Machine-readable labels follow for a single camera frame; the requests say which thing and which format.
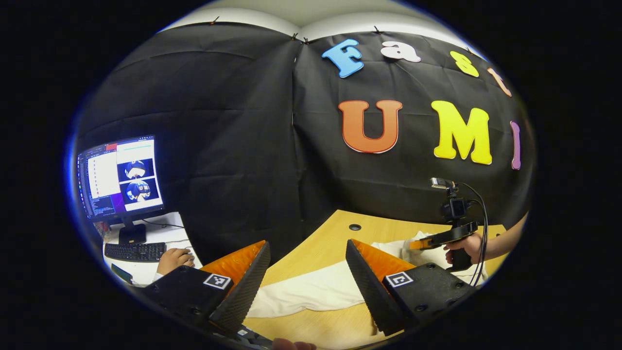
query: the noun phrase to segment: black keyboard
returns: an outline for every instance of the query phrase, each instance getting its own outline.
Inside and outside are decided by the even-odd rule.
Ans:
[[[158,262],[166,251],[165,243],[106,244],[104,255],[127,262]]]

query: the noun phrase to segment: person's hand on mouse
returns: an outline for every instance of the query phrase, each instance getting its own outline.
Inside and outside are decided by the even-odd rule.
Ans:
[[[292,343],[287,339],[276,338],[272,341],[272,350],[316,350],[317,346],[311,343],[297,341]]]
[[[480,260],[480,249],[481,249],[481,235],[478,233],[474,233],[467,238],[461,239],[456,242],[450,242],[443,247],[444,250],[450,250],[445,254],[445,259],[447,263],[452,263],[452,252],[451,250],[464,248],[465,252],[469,254],[471,257],[471,263],[477,264]]]
[[[160,258],[157,272],[161,275],[166,275],[182,265],[194,267],[194,257],[188,253],[190,253],[189,249],[168,249]]]

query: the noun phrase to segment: wooden table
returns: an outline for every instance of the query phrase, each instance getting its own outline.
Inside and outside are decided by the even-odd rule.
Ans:
[[[350,230],[351,224],[358,224],[361,229]],[[451,229],[449,225],[421,224],[337,210],[309,238],[268,268],[261,286],[345,260],[348,239],[366,244],[385,243],[411,239],[418,231],[436,234],[448,229]],[[502,225],[489,226],[489,239],[505,230]],[[487,261],[487,272],[492,274],[503,259],[504,256]],[[390,337],[382,332],[377,333],[365,303],[336,311],[303,310],[278,318],[246,318],[243,324],[269,339],[306,341],[316,344],[318,350],[351,349],[403,333]]]

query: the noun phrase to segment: smartphone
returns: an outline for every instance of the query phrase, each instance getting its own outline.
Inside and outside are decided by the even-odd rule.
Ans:
[[[121,277],[121,279],[123,279],[125,282],[128,282],[129,284],[132,284],[132,275],[130,275],[128,272],[123,271],[122,269],[120,269],[117,265],[115,264],[111,264],[110,265],[110,269],[119,277]]]

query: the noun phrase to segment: white towel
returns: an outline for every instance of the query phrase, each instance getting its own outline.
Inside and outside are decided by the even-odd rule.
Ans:
[[[442,248],[430,250],[408,250],[411,240],[425,238],[430,234],[419,231],[410,240],[398,240],[389,243],[373,243],[383,252],[402,258],[415,266],[433,262],[442,268],[451,266],[445,260],[446,251]],[[488,278],[484,272],[478,285]],[[468,270],[453,273],[469,283],[475,272],[475,266]],[[364,303],[363,295],[356,286],[346,260],[338,262],[304,275],[273,283],[260,288],[255,296],[247,318],[274,318],[292,315],[304,309],[313,311],[331,311],[349,308]]]

